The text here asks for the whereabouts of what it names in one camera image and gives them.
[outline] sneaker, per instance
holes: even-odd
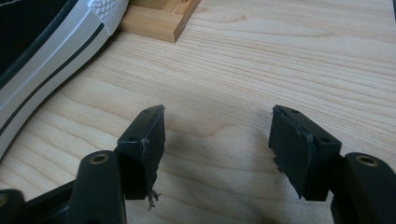
[[[128,0],[0,0],[0,157],[114,33]]]

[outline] black fabric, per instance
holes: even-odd
[[[35,55],[77,0],[0,0],[0,89]]]

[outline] wooden table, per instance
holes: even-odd
[[[392,2],[202,0],[176,44],[118,33],[30,119],[0,166],[27,200],[113,149],[144,108],[164,104],[155,189],[132,223],[332,223],[330,200],[299,200],[268,148],[285,105],[396,169]]]

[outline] wooden block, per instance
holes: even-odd
[[[176,43],[201,0],[132,0],[122,31]]]

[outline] rubber sole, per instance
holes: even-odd
[[[35,109],[114,33],[127,0],[79,0],[35,56],[0,90],[0,156]]]

